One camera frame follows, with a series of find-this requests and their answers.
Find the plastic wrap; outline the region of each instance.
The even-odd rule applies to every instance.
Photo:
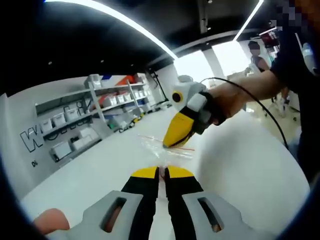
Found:
[[[181,167],[186,161],[191,161],[194,149],[188,147],[164,148],[163,142],[153,136],[139,135],[144,148],[154,154],[155,159],[150,160],[150,166],[159,167],[159,199],[166,198],[165,168],[169,165]]]

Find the floor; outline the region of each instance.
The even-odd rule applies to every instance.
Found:
[[[261,103],[268,108],[272,102],[270,99],[268,99],[261,101]],[[279,110],[275,107],[272,107],[269,109],[269,111],[279,123],[286,141],[289,143],[297,135],[297,129],[300,127],[300,113],[293,108],[290,108],[288,105],[286,106],[287,108],[285,110],[285,117],[282,117]],[[275,137],[283,142],[283,138],[275,122],[269,115],[267,117],[265,116],[266,112],[263,111],[262,107],[258,103],[249,102],[246,105],[246,111],[257,118],[266,129],[268,129]]]

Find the led light strip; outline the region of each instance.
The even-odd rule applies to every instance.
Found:
[[[262,32],[262,33],[259,33],[259,36],[261,36],[261,35],[263,35],[263,34],[270,33],[270,32],[272,32],[272,31],[274,31],[274,30],[276,30],[276,29],[277,29],[277,27],[275,26],[275,27],[273,27],[273,28],[271,28],[271,29],[269,29],[269,30],[267,30],[267,31],[264,31],[264,32]]]
[[[103,5],[99,2],[92,1],[92,0],[45,0],[45,3],[51,3],[51,2],[63,2],[63,3],[71,3],[71,4],[78,4],[82,6],[86,6],[95,10],[98,10],[100,12],[103,12],[105,14],[108,14],[116,19],[119,19],[120,21],[124,22],[125,24],[128,24],[130,27],[134,28],[135,30],[139,31],[143,35],[145,35],[147,38],[149,38],[151,41],[153,41],[155,44],[157,44],[160,48],[162,48],[167,54],[169,54],[174,60],[178,59],[178,57],[166,46],[164,45],[158,38],[156,38],[154,35],[152,35],[149,31],[147,31],[144,27],[140,26],[135,21],[131,20],[127,16],[123,15],[122,13]]]
[[[239,38],[239,36],[242,34],[242,32],[245,30],[245,28],[247,27],[247,25],[250,23],[251,19],[254,17],[254,15],[258,12],[259,8],[261,7],[261,5],[264,3],[264,0],[259,0],[258,4],[255,6],[255,8],[253,9],[252,13],[250,14],[250,16],[248,17],[248,19],[245,21],[245,23],[243,24],[243,26],[241,27],[241,29],[239,30],[239,32],[237,33],[237,35],[234,37],[233,41],[237,41],[237,39]]]

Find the black cable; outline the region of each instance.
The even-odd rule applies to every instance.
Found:
[[[253,100],[255,100],[262,108],[263,110],[266,111],[267,114],[269,114],[269,116],[272,118],[272,120],[274,121],[274,123],[276,124],[276,126],[278,127],[280,133],[281,133],[281,136],[283,138],[283,143],[284,143],[284,146],[286,147],[286,149],[289,149],[288,147],[288,144],[287,144],[287,140],[286,140],[286,137],[284,135],[284,132],[282,131],[279,123],[277,122],[277,120],[275,119],[275,117],[271,114],[271,112],[254,96],[252,95],[251,92],[249,92],[247,89],[245,89],[243,86],[233,82],[233,81],[229,81],[229,80],[226,80],[226,79],[223,79],[223,78],[220,78],[220,77],[208,77],[208,78],[205,78],[203,79],[200,83],[202,83],[203,81],[205,80],[210,80],[210,79],[218,79],[218,80],[221,80],[221,81],[224,81],[224,82],[227,82],[231,85],[234,85],[238,88],[240,88],[242,91],[244,91],[245,93],[247,93]]]

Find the black ceiling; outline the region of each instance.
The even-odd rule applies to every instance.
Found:
[[[95,9],[43,0],[23,2],[15,6],[19,9],[7,31],[7,59],[13,78],[29,80],[13,92],[93,73],[134,74],[164,54],[140,32]],[[98,2],[133,19],[173,50],[204,37],[239,30],[258,0],[213,0],[211,4],[207,0]],[[270,19],[270,6],[265,2],[247,28],[267,29]]]

